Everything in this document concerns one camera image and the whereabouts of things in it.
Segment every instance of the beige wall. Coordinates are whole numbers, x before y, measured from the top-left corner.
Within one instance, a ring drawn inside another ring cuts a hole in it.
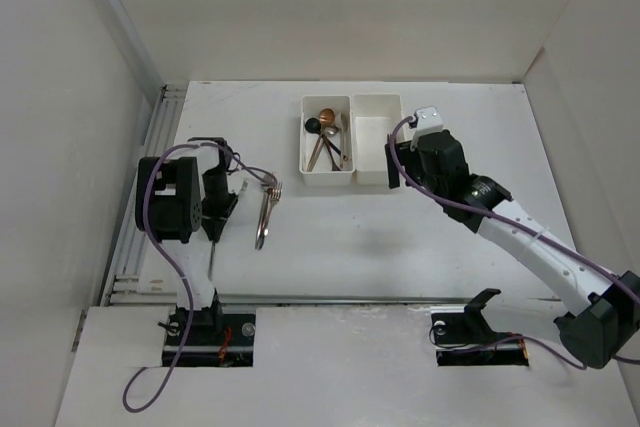
[[[0,424],[55,419],[142,94],[91,0],[0,0]]]
[[[640,0],[571,0],[525,78],[574,239],[617,272],[640,271],[639,32]]]
[[[568,0],[122,0],[167,82],[520,80]]]

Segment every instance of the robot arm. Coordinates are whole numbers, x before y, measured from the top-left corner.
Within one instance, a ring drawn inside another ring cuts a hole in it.
[[[504,187],[469,172],[461,144],[443,129],[434,107],[416,111],[409,125],[415,129],[413,139],[394,146],[407,174],[442,199],[494,212],[537,232],[531,236],[497,219],[443,204],[450,218],[507,251],[562,301],[508,300],[498,296],[499,290],[486,289],[466,305],[434,307],[431,317],[439,344],[483,345],[518,332],[556,342],[559,338],[581,362],[604,367],[638,330],[640,308],[600,274],[540,242],[538,237],[544,235],[561,243]],[[389,187],[395,188],[400,177],[390,148],[386,146]],[[640,293],[640,278],[632,272],[619,280]]]

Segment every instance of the white surface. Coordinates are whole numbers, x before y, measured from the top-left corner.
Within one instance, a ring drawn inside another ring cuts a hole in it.
[[[403,119],[402,99],[398,94],[359,94],[353,96],[351,109],[356,163],[356,181],[362,185],[387,185],[387,136]],[[400,131],[397,141],[404,140]]]
[[[639,31],[640,0],[571,0],[526,78],[576,242],[618,273],[640,269]],[[640,371],[623,370],[640,412]]]
[[[568,0],[122,0],[162,78],[519,80]]]
[[[515,200],[500,202],[493,212],[515,220],[561,245],[564,244],[531,218]],[[513,255],[518,262],[548,285],[575,316],[592,305],[588,300],[591,294],[602,295],[611,287],[610,281],[586,268],[582,263],[496,219],[485,218],[480,223],[478,235]]]
[[[347,118],[351,112],[351,99],[343,95],[334,96],[314,96],[305,95],[302,98],[302,109],[300,115],[300,173],[304,183],[309,187],[330,187],[330,186],[346,186],[351,183],[353,177],[353,129],[348,129],[346,134],[345,149],[340,141],[340,132],[329,140],[333,142],[340,151],[344,151],[345,155],[349,155],[351,161],[344,165],[341,172],[331,172],[331,160],[327,153],[327,148],[321,145],[321,152],[315,166],[311,172],[307,171],[307,166],[312,158],[313,151],[318,141],[318,136],[309,134],[304,128],[305,122],[312,118],[318,117],[323,109],[333,110],[336,116],[345,114]],[[332,155],[336,164],[340,165],[339,156],[332,151]]]
[[[531,368],[439,368],[427,309],[406,306],[260,309],[253,368],[178,368],[153,407],[128,414],[122,389],[137,369],[122,350],[144,349],[153,358],[143,365],[155,365],[160,336],[133,332],[162,332],[155,323],[166,314],[92,309],[84,335],[94,340],[83,335],[57,427],[637,425],[615,364],[580,372],[529,345]],[[131,403],[164,373],[139,377]]]
[[[0,424],[52,425],[142,93],[91,0],[0,0]]]
[[[543,226],[571,245],[522,86],[194,82],[176,143],[224,136],[249,165],[275,171],[284,183],[263,250],[254,250],[262,202],[255,182],[229,219],[213,269],[223,300],[232,295],[473,297],[487,287],[516,297],[552,295],[509,254],[411,190],[304,185],[298,171],[302,96],[390,91],[402,95],[407,112],[437,106],[446,128],[462,142],[472,171],[506,186]],[[147,249],[143,269],[168,267]]]

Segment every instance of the screw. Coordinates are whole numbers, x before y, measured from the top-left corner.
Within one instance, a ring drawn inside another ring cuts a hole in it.
[[[444,335],[447,333],[447,324],[444,320],[436,320],[433,323],[433,331],[436,335]]]
[[[245,337],[253,337],[255,333],[256,333],[256,326],[253,325],[251,322],[247,322],[242,326],[242,335],[244,335]]]

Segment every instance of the purple cable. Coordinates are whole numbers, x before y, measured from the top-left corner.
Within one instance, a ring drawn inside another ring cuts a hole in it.
[[[162,167],[162,164],[164,163],[164,161],[167,160],[167,158],[177,150],[181,150],[181,149],[197,149],[199,147],[214,147],[214,148],[216,148],[218,150],[229,151],[228,148],[225,149],[224,147],[221,147],[218,144],[215,144],[213,142],[203,142],[201,144],[180,144],[180,145],[175,145],[175,146],[171,147],[170,149],[168,149],[164,154],[162,154],[160,156],[160,158],[158,159],[158,161],[156,162],[156,165],[153,166],[153,169],[151,170],[151,174],[149,175],[149,181],[147,182],[147,186],[146,186],[145,191],[144,191],[144,199],[142,201],[142,223],[144,224],[144,231],[146,232],[147,237],[149,238],[149,241],[151,242],[151,245],[153,245],[156,248],[156,250],[158,252],[160,252],[160,255],[162,255],[162,257],[164,257],[165,260],[167,262],[169,262],[169,265],[171,265],[173,270],[176,271],[176,273],[178,274],[178,277],[182,281],[182,284],[184,285],[185,291],[187,292],[187,299],[189,301],[189,314],[187,316],[187,323],[186,323],[186,325],[184,327],[184,332],[182,333],[182,339],[180,339],[180,344],[178,345],[178,349],[176,350],[176,353],[173,356],[173,359],[171,360],[171,364],[169,364],[169,370],[167,370],[167,373],[165,374],[164,379],[162,379],[160,387],[158,387],[158,390],[156,391],[156,393],[153,394],[153,397],[151,397],[151,399],[146,404],[142,405],[141,407],[131,407],[131,405],[129,404],[129,401],[127,400],[127,397],[129,395],[129,390],[131,389],[131,386],[133,385],[135,380],[145,370],[147,370],[149,367],[142,367],[140,370],[138,370],[138,372],[136,372],[133,375],[133,377],[131,377],[131,379],[127,383],[126,387],[124,388],[124,392],[122,393],[122,405],[124,406],[124,408],[125,408],[125,410],[127,412],[130,412],[132,414],[137,414],[139,412],[142,412],[142,411],[148,409],[149,407],[151,407],[151,405],[153,405],[153,403],[156,400],[158,400],[158,397],[160,397],[160,394],[162,394],[162,391],[167,386],[167,383],[169,382],[169,379],[171,378],[171,374],[173,373],[173,369],[175,369],[176,365],[178,364],[178,361],[180,360],[180,356],[182,355],[182,351],[184,350],[184,346],[185,346],[185,344],[187,342],[187,338],[189,337],[189,332],[191,331],[191,325],[193,324],[194,309],[193,309],[193,292],[191,291],[191,286],[189,285],[189,281],[187,280],[187,278],[185,276],[185,273],[182,270],[182,268],[173,259],[173,257],[171,257],[171,255],[169,255],[169,253],[166,250],[164,250],[164,248],[162,247],[162,244],[160,244],[152,235],[151,225],[149,223],[149,201],[151,199],[151,192],[153,192],[153,182],[155,181],[156,176],[158,175],[158,172],[160,171],[160,168]],[[237,161],[238,166],[240,166],[242,168],[242,170],[246,170],[249,174],[251,174],[253,177],[258,179],[260,182],[264,182],[265,178],[260,177],[254,171],[263,173],[266,176],[271,177],[271,179],[272,179],[272,181],[274,183],[277,182],[276,177],[273,174],[271,174],[270,172],[267,172],[267,171],[265,171],[263,169],[258,169],[257,167],[247,167],[238,158],[234,157],[234,160]]]
[[[605,279],[607,279],[609,282],[611,282],[612,284],[617,286],[620,290],[622,290],[625,294],[627,294],[631,298],[631,300],[633,300],[637,305],[640,306],[640,297],[638,297],[631,289],[629,289],[626,285],[624,285],[622,282],[620,282],[620,280],[618,280],[618,278],[615,275],[607,272],[605,269],[600,267],[598,264],[596,264],[595,262],[587,259],[585,256],[579,254],[578,252],[575,252],[575,251],[569,249],[568,247],[565,247],[564,245],[559,244],[558,242],[556,242],[553,239],[550,239],[549,237],[545,237],[544,235],[538,235],[539,232],[536,232],[535,230],[531,229],[530,227],[527,227],[526,225],[522,225],[521,223],[516,222],[515,220],[509,219],[508,217],[504,217],[504,216],[502,216],[500,214],[496,214],[495,212],[492,212],[490,210],[484,210],[484,209],[479,209],[477,207],[471,207],[470,205],[461,204],[461,203],[458,203],[458,202],[454,202],[453,200],[445,199],[444,197],[440,197],[438,195],[435,195],[434,193],[430,192],[429,190],[425,189],[423,186],[418,184],[411,177],[409,177],[409,174],[407,174],[407,172],[402,167],[402,164],[400,164],[400,160],[398,159],[398,153],[396,152],[395,145],[396,145],[396,138],[398,137],[398,132],[400,132],[400,129],[402,129],[402,127],[405,124],[408,124],[409,122],[411,122],[413,120],[414,120],[414,117],[406,117],[403,120],[401,120],[400,123],[395,126],[395,128],[391,132],[391,136],[389,137],[389,144],[390,144],[389,151],[391,152],[391,158],[393,160],[393,163],[394,163],[396,169],[398,169],[398,172],[400,173],[400,175],[402,175],[402,177],[404,177],[404,179],[407,181],[408,185],[410,185],[411,187],[416,189],[422,195],[425,195],[425,196],[429,197],[430,199],[435,200],[437,203],[439,203],[441,205],[446,205],[448,207],[454,207],[454,208],[457,208],[457,209],[460,209],[460,210],[471,212],[473,214],[482,215],[484,217],[489,217],[491,219],[496,219],[496,220],[498,220],[500,222],[504,222],[505,224],[511,225],[512,227],[515,227],[516,229],[519,229],[519,230],[521,230],[523,232],[526,232],[527,234],[529,234],[532,237],[536,237],[537,236],[537,238],[539,240],[541,240],[542,242],[544,242],[545,244],[550,245],[551,247],[553,247],[556,250],[562,252],[563,254],[567,255],[568,257],[571,257],[572,259],[575,259],[578,262],[583,263],[584,265],[586,265],[590,269],[594,270],[595,272],[597,272],[598,274],[603,276]],[[544,347],[546,350],[548,350],[549,352],[554,354],[556,357],[558,357],[558,358],[564,360],[565,362],[571,364],[573,367],[577,366],[577,364],[569,361],[569,359],[564,357],[559,352],[556,352],[555,350],[553,350],[551,347],[549,347],[548,345],[544,344],[543,342],[540,342],[537,339],[532,339],[530,337],[525,337],[525,336],[509,337],[507,339],[503,339],[503,340],[500,340],[500,341],[495,342],[493,344],[490,344],[489,346],[474,347],[471,350],[464,349],[463,351],[475,352],[475,351],[482,350],[482,349],[487,348],[487,347],[500,345],[500,344],[502,344],[504,342],[508,342],[510,340],[515,340],[516,338],[523,338],[523,339],[530,340],[530,341],[532,341],[532,342]],[[616,359],[616,360],[618,360],[620,362],[625,362],[625,363],[634,364],[634,365],[640,365],[640,360],[626,359],[624,357],[618,357],[618,356],[614,356],[614,359]]]

